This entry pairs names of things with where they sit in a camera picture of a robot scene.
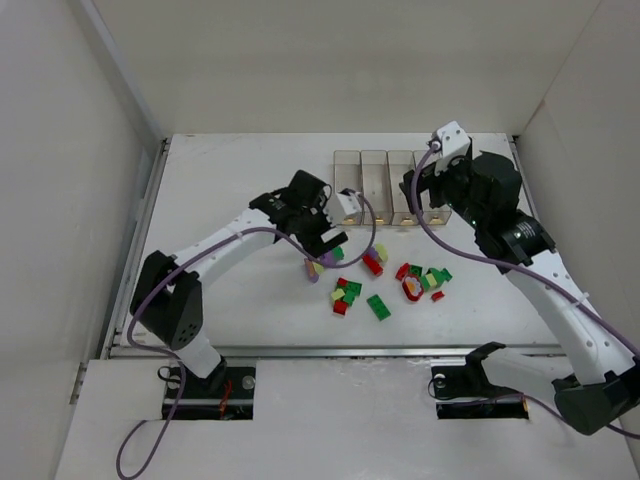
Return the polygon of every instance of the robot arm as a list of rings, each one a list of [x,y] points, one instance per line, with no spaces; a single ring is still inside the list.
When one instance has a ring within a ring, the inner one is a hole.
[[[299,170],[287,187],[260,195],[240,216],[210,237],[173,255],[160,251],[150,254],[142,266],[130,311],[133,314],[149,292],[179,265],[220,241],[237,236],[176,277],[175,283],[160,292],[140,318],[202,380],[205,388],[213,390],[224,375],[226,363],[202,328],[202,292],[233,265],[280,239],[264,232],[241,232],[262,227],[294,235],[308,253],[319,257],[347,241],[347,235],[335,225],[360,211],[355,193],[332,194],[329,185]]]
[[[432,207],[449,204],[474,228],[476,244],[486,257],[553,280],[595,312],[567,274],[549,234],[535,218],[518,210],[522,178],[511,161],[487,152],[472,159],[471,140],[456,122],[438,130],[431,144],[439,152],[435,162],[418,172],[418,194],[428,190]],[[415,174],[408,172],[401,185],[409,205]],[[432,368],[439,379],[447,379],[442,398],[526,393],[555,403],[564,419],[586,435],[640,403],[640,363],[632,352],[543,283],[499,269],[549,326],[573,373],[491,343],[471,352],[465,366]]]

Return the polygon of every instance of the yellow block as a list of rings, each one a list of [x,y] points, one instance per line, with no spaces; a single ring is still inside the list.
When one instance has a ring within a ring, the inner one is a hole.
[[[336,300],[340,300],[342,297],[344,297],[344,295],[344,290],[342,290],[341,288],[337,288],[335,292],[331,294],[331,300],[335,302]]]
[[[385,246],[381,243],[376,243],[373,248],[375,248],[376,252],[378,252],[382,263],[387,263],[387,260],[389,260],[389,255],[387,254],[387,249],[385,248]]]
[[[427,274],[427,282],[429,282],[429,290],[438,286],[436,277],[434,277],[432,273]]]

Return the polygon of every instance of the white platform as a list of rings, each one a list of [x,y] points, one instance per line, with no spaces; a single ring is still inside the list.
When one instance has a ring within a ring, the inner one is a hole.
[[[160,418],[162,360],[92,361],[57,480],[112,480],[129,430]],[[437,420],[426,360],[258,363],[253,421],[174,422],[142,479],[637,479],[625,441],[583,437],[536,405],[531,420]],[[160,430],[124,456],[137,471]]]
[[[176,135],[151,218],[143,258],[156,249],[172,253],[226,225],[248,202],[287,185],[297,169],[332,182],[338,149],[424,148],[426,134],[245,134]],[[504,134],[473,135],[474,150],[512,157]],[[520,206],[529,210],[524,194]],[[238,264],[205,292],[206,331],[217,346],[475,346],[496,340],[509,345],[557,342],[533,307],[497,269],[454,257],[418,228],[379,229],[390,260],[374,279],[364,265],[325,272],[312,285],[299,253],[284,243]],[[438,234],[478,252],[473,231],[458,216]],[[348,230],[353,257],[366,245],[366,227]],[[406,299],[395,271],[404,262],[446,267],[454,279],[437,304]],[[332,313],[329,293],[338,276],[364,284],[345,318]],[[366,298],[379,294],[392,316],[379,322]],[[159,343],[142,326],[140,341]]]

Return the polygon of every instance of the white enclosure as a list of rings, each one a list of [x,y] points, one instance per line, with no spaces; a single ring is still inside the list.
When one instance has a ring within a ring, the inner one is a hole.
[[[166,134],[517,134],[598,0],[96,4]]]

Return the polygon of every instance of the block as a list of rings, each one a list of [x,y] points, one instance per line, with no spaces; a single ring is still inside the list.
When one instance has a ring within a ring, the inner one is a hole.
[[[346,291],[355,293],[356,297],[362,292],[362,284],[358,282],[347,282]]]
[[[331,293],[331,300],[333,300],[335,302],[337,300],[340,300],[342,297],[344,297],[344,295],[345,295],[344,290],[342,290],[341,288],[336,288]]]
[[[341,300],[347,305],[351,306],[353,305],[353,302],[356,301],[356,294],[352,291],[348,291],[347,293],[345,293],[344,297],[342,297]]]
[[[367,298],[367,303],[371,307],[371,310],[373,310],[373,313],[375,313],[376,317],[378,317],[378,320],[382,321],[391,316],[391,312],[378,295]]]
[[[382,260],[380,260],[380,255],[378,255],[378,252],[375,248],[371,247],[369,250],[367,250],[367,255],[369,255],[371,258],[373,258],[376,262],[380,263]]]
[[[427,284],[429,285],[428,287],[425,286],[426,290],[431,290],[432,288],[438,287],[438,281],[436,280],[436,277],[434,277],[432,273],[427,273],[424,276],[424,278],[427,281]]]
[[[444,271],[440,271],[437,268],[430,268],[428,271],[436,279],[438,288],[440,288],[444,282],[448,282],[452,278],[448,270],[446,271],[446,274]]]
[[[429,288],[431,288],[431,285],[429,285],[429,281],[427,280],[427,276],[423,275],[420,277],[420,283],[422,284],[422,287],[425,290],[429,290]]]
[[[384,270],[382,269],[380,264],[376,262],[373,258],[371,258],[369,255],[365,255],[364,257],[362,257],[362,261],[365,263],[367,267],[369,267],[369,270],[371,270],[371,273],[373,273],[376,277],[379,277],[380,275],[382,275],[382,272]]]
[[[420,279],[415,275],[407,275],[402,280],[402,289],[404,290],[405,295],[412,302],[417,302],[422,297],[424,293],[424,287],[420,282]]]
[[[422,267],[418,265],[411,265],[409,267],[409,273],[411,275],[415,275],[416,277],[420,277],[422,275]]]
[[[347,313],[348,307],[349,305],[342,300],[336,300],[336,302],[333,304],[333,313],[337,313],[338,315],[342,315],[344,317],[344,314]]]
[[[436,292],[433,295],[431,295],[431,300],[433,300],[434,302],[437,302],[438,300],[442,300],[444,298],[444,293],[442,292]]]
[[[331,253],[331,252],[327,252],[324,255],[322,255],[320,257],[320,260],[322,260],[322,263],[327,264],[327,265],[335,265],[336,263],[338,263],[338,262],[336,262],[336,259],[333,256],[333,253]]]
[[[387,260],[389,260],[389,254],[387,253],[385,246],[381,243],[376,243],[374,248],[376,249],[376,252],[378,252],[378,256],[382,263],[387,263]]]
[[[444,281],[445,282],[449,282],[449,281],[451,281],[453,279],[453,275],[451,275],[449,273],[449,270],[447,270],[446,268],[443,268],[441,270],[441,273],[442,273],[442,276],[444,277]]]
[[[407,273],[409,273],[409,264],[405,263],[398,269],[398,273],[396,273],[396,280],[402,281],[402,279],[406,277]]]
[[[307,272],[307,278],[311,283],[316,283],[320,279],[320,275],[316,272],[316,269],[313,267],[313,262],[308,258],[304,259],[304,270]]]
[[[336,263],[339,262],[340,260],[344,260],[344,251],[342,250],[342,247],[334,248],[333,250],[331,250],[331,253],[335,258]]]

